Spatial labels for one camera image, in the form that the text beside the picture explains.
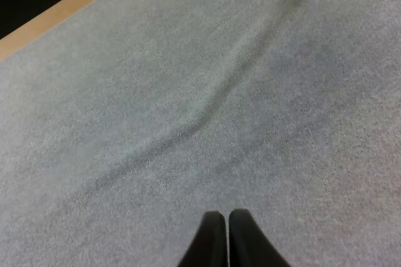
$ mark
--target wooden trim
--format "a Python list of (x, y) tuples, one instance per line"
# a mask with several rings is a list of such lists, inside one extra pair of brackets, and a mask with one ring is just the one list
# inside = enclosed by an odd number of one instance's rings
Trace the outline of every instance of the wooden trim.
[(61, 0), (3, 39), (0, 39), (0, 61), (17, 52), (92, 1)]

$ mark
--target gray carpet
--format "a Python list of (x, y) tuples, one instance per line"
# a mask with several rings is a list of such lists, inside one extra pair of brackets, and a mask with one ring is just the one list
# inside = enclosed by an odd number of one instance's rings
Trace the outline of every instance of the gray carpet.
[(0, 266), (175, 266), (246, 207), (399, 266), (401, 0), (97, 0), (0, 64)]

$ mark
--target carpet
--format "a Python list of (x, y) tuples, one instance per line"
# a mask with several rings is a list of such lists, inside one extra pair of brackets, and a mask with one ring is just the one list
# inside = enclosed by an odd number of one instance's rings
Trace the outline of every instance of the carpet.
[(96, 0), (0, 63), (0, 265), (175, 266), (249, 209), (401, 260), (401, 0)]

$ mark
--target wooden floor edge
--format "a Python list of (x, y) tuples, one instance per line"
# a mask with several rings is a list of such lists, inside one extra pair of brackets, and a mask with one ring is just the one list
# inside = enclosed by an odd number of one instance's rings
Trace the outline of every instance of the wooden floor edge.
[(3, 39), (0, 39), (0, 61), (11, 56), (92, 1), (61, 0)]

